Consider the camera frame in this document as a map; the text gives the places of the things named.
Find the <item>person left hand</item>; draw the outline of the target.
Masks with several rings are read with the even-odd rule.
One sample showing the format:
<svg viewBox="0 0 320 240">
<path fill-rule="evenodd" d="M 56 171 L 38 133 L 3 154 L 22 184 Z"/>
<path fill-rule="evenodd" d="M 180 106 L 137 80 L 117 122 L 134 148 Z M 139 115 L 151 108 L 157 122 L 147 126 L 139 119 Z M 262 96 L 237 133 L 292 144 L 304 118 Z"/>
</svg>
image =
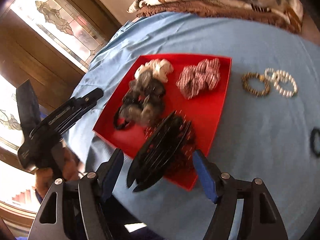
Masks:
<svg viewBox="0 0 320 240">
<path fill-rule="evenodd" d="M 82 162 L 63 141 L 52 148 L 52 155 L 54 157 L 53 168 L 38 168 L 35 172 L 35 191 L 41 199 L 46 196 L 57 178 L 65 181 L 79 179 Z"/>
</svg>

